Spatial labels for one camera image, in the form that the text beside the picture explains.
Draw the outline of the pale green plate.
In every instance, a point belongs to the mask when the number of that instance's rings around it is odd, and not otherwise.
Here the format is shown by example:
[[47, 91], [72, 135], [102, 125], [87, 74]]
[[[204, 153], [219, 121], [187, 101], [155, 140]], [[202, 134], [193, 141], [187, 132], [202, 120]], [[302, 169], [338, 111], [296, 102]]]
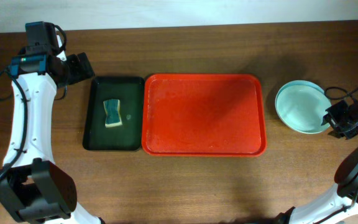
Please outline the pale green plate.
[[278, 117], [290, 129], [303, 134], [318, 134], [329, 128], [323, 124], [330, 100], [323, 89], [313, 82], [294, 80], [279, 89], [275, 97]]

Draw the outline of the green and yellow sponge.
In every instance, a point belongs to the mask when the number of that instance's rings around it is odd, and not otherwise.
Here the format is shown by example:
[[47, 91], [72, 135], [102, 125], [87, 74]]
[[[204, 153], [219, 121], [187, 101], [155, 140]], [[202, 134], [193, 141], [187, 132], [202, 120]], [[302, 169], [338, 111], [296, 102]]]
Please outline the green and yellow sponge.
[[106, 113], [105, 127], [113, 128], [122, 125], [120, 114], [121, 101], [118, 99], [110, 99], [103, 101], [104, 111]]

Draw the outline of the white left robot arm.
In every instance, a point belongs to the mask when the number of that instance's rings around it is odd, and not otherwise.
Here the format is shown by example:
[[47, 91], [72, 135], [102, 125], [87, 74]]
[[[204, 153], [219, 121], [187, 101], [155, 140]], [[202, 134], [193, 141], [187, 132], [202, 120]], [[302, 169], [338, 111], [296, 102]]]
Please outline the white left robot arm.
[[103, 223], [77, 200], [74, 180], [53, 159], [52, 109], [57, 89], [94, 76], [85, 53], [20, 55], [6, 69], [14, 114], [0, 169], [0, 203], [17, 223]]

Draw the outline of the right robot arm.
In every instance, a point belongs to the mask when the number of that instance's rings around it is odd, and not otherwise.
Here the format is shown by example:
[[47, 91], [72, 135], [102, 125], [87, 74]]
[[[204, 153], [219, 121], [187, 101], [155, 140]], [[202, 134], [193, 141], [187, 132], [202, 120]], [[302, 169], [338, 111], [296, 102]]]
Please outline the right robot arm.
[[273, 223], [339, 223], [358, 215], [358, 147], [338, 167], [334, 185], [312, 202], [280, 213]]

